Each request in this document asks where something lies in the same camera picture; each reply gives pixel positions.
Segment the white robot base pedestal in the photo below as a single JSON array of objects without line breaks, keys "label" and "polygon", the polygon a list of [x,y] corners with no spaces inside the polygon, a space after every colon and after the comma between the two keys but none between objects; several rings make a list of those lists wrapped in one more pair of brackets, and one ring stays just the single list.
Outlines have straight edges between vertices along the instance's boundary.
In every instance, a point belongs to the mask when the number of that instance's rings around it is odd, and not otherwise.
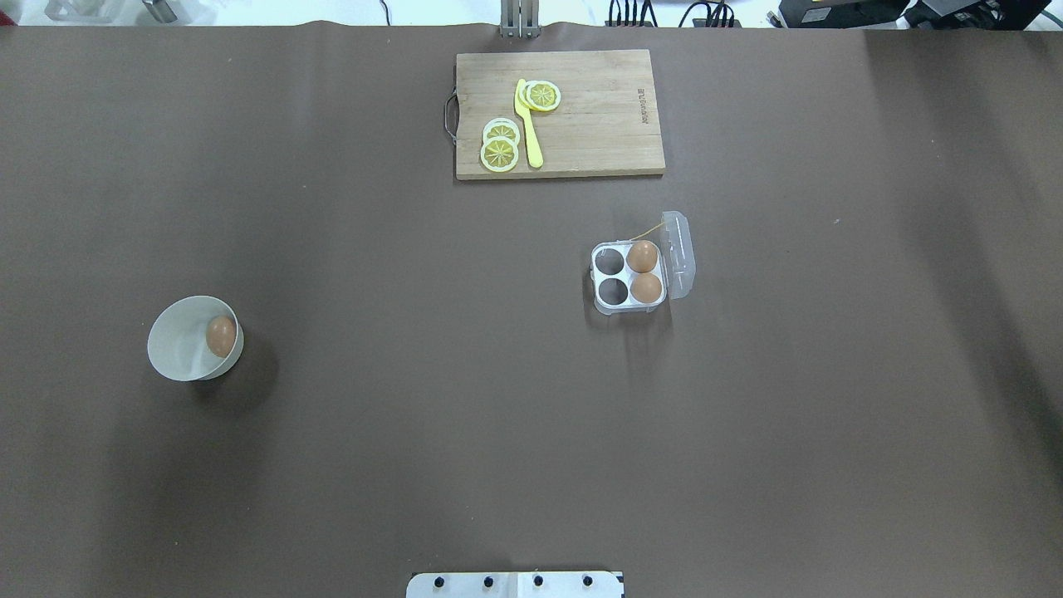
[{"label": "white robot base pedestal", "polygon": [[411,576],[406,597],[625,597],[613,571],[460,571]]}]

